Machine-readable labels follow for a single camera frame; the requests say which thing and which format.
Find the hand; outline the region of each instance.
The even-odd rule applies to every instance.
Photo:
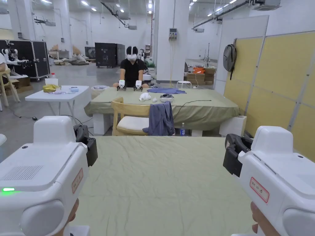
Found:
[[[272,224],[267,220],[267,218],[262,214],[262,212],[258,209],[255,203],[251,202],[250,209],[253,213],[253,220],[258,224],[252,226],[254,233],[258,231],[258,225],[264,232],[265,236],[280,236]]]
[[[53,236],[63,236],[63,232],[65,230],[66,225],[76,218],[76,212],[78,210],[78,207],[79,207],[79,199],[76,200],[76,202],[75,202],[75,204],[74,204],[74,206],[70,212],[70,215],[68,217],[68,220],[67,220],[67,223],[65,224],[65,226],[58,233],[56,233]]]

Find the red label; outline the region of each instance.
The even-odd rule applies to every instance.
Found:
[[[260,198],[268,203],[269,192],[254,177],[250,179],[249,186],[260,196]]]
[[[77,174],[76,178],[72,182],[72,193],[73,194],[76,192],[82,179],[83,179],[83,169],[81,168],[79,173]]]

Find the green tablecloth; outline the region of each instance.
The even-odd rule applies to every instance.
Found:
[[[250,199],[222,166],[224,138],[97,137],[71,225],[94,236],[250,233]]]
[[[175,100],[172,102],[174,124],[180,127],[182,122],[187,129],[212,130],[223,121],[238,115],[238,106],[223,97],[215,90],[210,89],[182,89],[186,94],[174,94]],[[153,98],[157,98],[160,103],[162,93],[149,93]],[[118,97],[124,98],[124,103],[128,104],[152,104],[152,99],[141,102],[139,97],[141,91],[134,91],[128,88],[126,91],[117,91],[116,88],[109,88],[94,98],[86,107],[87,115],[92,114],[113,114],[111,101]]]

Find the folded cloth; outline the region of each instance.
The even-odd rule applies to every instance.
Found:
[[[150,136],[172,136],[175,134],[172,106],[169,101],[151,104],[149,127],[142,129]]]
[[[177,94],[186,93],[185,91],[178,90],[177,88],[151,88],[148,89],[150,93],[166,93],[166,94]]]
[[[150,99],[151,99],[151,96],[148,93],[141,94],[140,98],[139,98],[139,100],[142,101],[142,102],[145,101],[145,100],[150,100]]]

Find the plastic bottle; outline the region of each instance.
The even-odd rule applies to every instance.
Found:
[[[180,135],[185,136],[185,123],[184,122],[181,124]]]

